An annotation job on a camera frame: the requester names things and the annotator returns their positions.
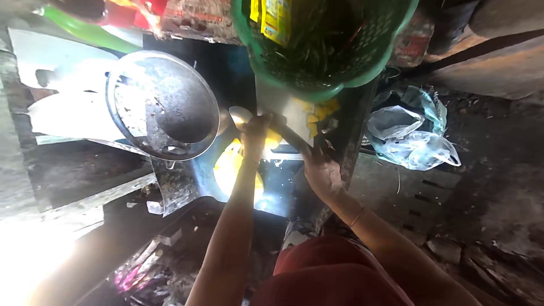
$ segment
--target metal pot lid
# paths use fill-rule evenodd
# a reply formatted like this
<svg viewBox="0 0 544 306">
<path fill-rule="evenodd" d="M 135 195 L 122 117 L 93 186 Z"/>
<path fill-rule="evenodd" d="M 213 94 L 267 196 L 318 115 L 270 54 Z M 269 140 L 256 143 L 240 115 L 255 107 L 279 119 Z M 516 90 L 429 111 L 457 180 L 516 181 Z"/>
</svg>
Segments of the metal pot lid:
<svg viewBox="0 0 544 306">
<path fill-rule="evenodd" d="M 219 107 L 206 81 L 163 52 L 138 51 L 119 59 L 108 76 L 106 102 L 121 133 L 163 160 L 201 155 L 219 128 Z"/>
</svg>

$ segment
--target bracelet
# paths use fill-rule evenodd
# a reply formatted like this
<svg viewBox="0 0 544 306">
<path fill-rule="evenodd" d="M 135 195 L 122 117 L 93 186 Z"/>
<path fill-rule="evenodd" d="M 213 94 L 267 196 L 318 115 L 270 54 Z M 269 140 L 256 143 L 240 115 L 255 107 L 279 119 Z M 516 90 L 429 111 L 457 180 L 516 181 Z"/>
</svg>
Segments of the bracelet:
<svg viewBox="0 0 544 306">
<path fill-rule="evenodd" d="M 366 209 L 366 208 L 363 207 L 363 208 L 359 211 L 359 213 L 357 214 L 357 216 L 355 217 L 355 219 L 353 219 L 353 221 L 352 221 L 351 224 L 349 225 L 349 228 L 352 228 L 353 225 L 355 225 L 355 222 L 357 222 L 357 219 L 359 219 L 359 217 L 363 214 L 363 212 L 364 212 L 365 209 Z"/>
</svg>

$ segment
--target clear plastic bag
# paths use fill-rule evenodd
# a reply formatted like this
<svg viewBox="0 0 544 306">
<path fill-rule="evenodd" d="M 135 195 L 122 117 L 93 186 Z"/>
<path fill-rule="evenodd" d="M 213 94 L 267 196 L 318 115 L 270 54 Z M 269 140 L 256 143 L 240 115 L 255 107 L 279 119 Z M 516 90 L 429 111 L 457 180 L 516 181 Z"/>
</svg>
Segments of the clear plastic bag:
<svg viewBox="0 0 544 306">
<path fill-rule="evenodd" d="M 372 135 L 381 140 L 401 138 L 415 131 L 425 118 L 402 106 L 384 107 L 370 114 L 367 128 Z"/>
<path fill-rule="evenodd" d="M 410 170 L 429 170 L 445 162 L 460 166 L 453 144 L 444 137 L 425 131 L 413 131 L 402 139 L 388 139 L 374 146 L 378 157 Z"/>
<path fill-rule="evenodd" d="M 417 114 L 404 107 L 384 107 L 370 115 L 367 138 L 380 159 L 390 161 L 411 170 L 429 170 L 441 163 L 460 166 L 461 162 L 453 144 L 443 137 L 446 131 L 446 107 L 433 101 L 428 93 L 409 86 L 382 93 L 374 99 L 374 106 L 387 101 L 392 94 L 414 109 Z M 420 117 L 417 120 L 412 114 Z M 425 120 L 430 125 L 423 125 Z"/>
</svg>

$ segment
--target yellow package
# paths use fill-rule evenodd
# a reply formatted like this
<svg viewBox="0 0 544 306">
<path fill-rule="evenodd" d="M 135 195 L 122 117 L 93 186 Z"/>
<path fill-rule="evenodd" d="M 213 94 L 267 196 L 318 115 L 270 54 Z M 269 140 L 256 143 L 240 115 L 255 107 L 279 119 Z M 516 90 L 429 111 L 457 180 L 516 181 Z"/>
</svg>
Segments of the yellow package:
<svg viewBox="0 0 544 306">
<path fill-rule="evenodd" d="M 251 12 L 249 14 L 249 19 L 259 22 L 259 1 L 260 0 L 251 0 Z"/>
<path fill-rule="evenodd" d="M 215 167 L 213 168 L 213 176 L 215 177 L 219 189 L 229 197 L 234 189 L 234 183 L 236 182 L 238 171 L 240 170 L 242 160 L 244 159 L 244 157 L 238 153 L 241 148 L 242 144 L 240 140 L 235 138 L 225 151 L 223 151 L 221 156 L 219 156 L 215 162 Z M 259 173 L 257 173 L 255 176 L 255 203 L 263 197 L 263 192 L 263 179 Z"/>
<path fill-rule="evenodd" d="M 291 0 L 261 0 L 261 33 L 283 47 L 291 35 Z"/>
</svg>

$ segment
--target plastic bag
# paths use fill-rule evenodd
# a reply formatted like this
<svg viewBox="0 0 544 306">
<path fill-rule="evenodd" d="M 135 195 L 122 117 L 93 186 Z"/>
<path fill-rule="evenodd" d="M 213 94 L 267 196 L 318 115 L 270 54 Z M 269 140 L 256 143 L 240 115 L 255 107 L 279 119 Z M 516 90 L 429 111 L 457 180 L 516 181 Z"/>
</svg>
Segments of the plastic bag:
<svg viewBox="0 0 544 306">
<path fill-rule="evenodd" d="M 460 166 L 453 144 L 444 137 L 425 131 L 414 131 L 403 139 L 388 139 L 374 147 L 378 157 L 410 170 L 429 170 L 445 162 Z"/>
<path fill-rule="evenodd" d="M 389 100 L 392 94 L 399 96 L 401 102 L 411 107 L 422 108 L 424 117 L 432 122 L 432 128 L 429 132 L 433 132 L 440 136 L 444 135 L 448 111 L 440 100 L 433 101 L 425 91 L 414 86 L 408 86 L 407 88 L 395 88 L 379 94 L 373 101 L 373 107 L 379 106 Z"/>
<path fill-rule="evenodd" d="M 370 114 L 367 127 L 372 135 L 385 140 L 408 135 L 420 127 L 424 120 L 425 118 L 420 114 L 395 105 Z"/>
<path fill-rule="evenodd" d="M 443 137 L 446 131 L 446 107 L 438 99 L 431 99 L 423 90 L 409 86 L 378 95 L 374 107 L 386 102 L 391 95 L 421 114 L 404 107 L 384 107 L 370 115 L 367 138 L 377 156 L 411 170 L 429 170 L 446 162 L 460 166 L 461 162 L 452 143 Z M 410 113 L 419 115 L 421 121 L 410 124 Z"/>
<path fill-rule="evenodd" d="M 223 191 L 227 196 L 231 196 L 232 190 L 234 189 L 234 183 L 236 182 L 236 177 L 238 176 L 238 171 L 242 166 L 242 160 L 244 157 L 238 153 L 242 148 L 240 140 L 235 138 L 232 143 L 223 151 L 221 156 L 215 162 L 215 167 L 213 168 L 213 175 L 215 181 L 219 186 L 219 189 Z M 263 179 L 257 173 L 255 176 L 255 196 L 254 203 L 259 201 L 264 193 L 264 184 Z"/>
</svg>

